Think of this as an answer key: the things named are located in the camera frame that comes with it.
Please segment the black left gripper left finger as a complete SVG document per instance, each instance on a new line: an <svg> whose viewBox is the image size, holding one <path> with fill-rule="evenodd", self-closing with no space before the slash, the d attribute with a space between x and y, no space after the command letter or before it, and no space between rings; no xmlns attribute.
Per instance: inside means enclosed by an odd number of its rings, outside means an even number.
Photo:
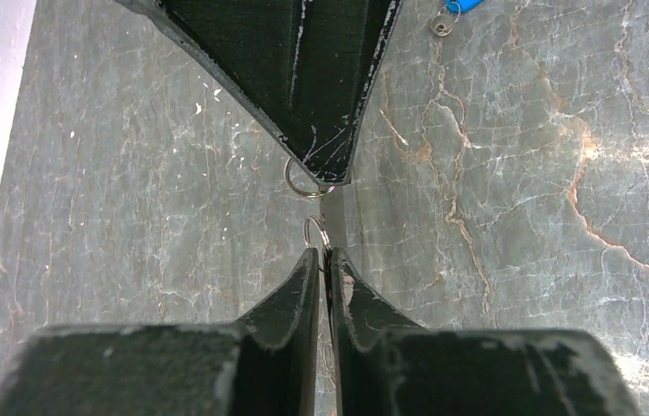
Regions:
<svg viewBox="0 0 649 416"><path fill-rule="evenodd" d="M38 331L0 385L0 415L310 415L319 255L232 322Z"/></svg>

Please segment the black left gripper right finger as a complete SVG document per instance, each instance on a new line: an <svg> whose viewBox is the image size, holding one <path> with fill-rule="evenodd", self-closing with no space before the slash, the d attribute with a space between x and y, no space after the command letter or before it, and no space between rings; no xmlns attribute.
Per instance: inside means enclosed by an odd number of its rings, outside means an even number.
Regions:
<svg viewBox="0 0 649 416"><path fill-rule="evenodd" d="M329 254L341 415L635 415L610 354L566 329L430 330Z"/></svg>

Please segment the blue plastic key tag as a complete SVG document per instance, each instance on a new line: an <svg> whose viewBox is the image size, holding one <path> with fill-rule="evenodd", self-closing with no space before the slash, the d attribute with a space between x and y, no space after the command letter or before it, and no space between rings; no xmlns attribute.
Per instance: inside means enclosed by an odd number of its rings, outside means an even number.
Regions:
<svg viewBox="0 0 649 416"><path fill-rule="evenodd" d="M475 9L484 0L445 0L445 7L453 14L463 14Z"/></svg>

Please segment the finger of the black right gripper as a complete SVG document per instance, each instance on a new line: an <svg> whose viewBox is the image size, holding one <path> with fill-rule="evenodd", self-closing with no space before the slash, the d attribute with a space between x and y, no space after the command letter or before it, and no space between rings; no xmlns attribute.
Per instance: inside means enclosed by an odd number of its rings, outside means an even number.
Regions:
<svg viewBox="0 0 649 416"><path fill-rule="evenodd" d="M127 1L198 62L319 185L346 185L402 4Z"/></svg>

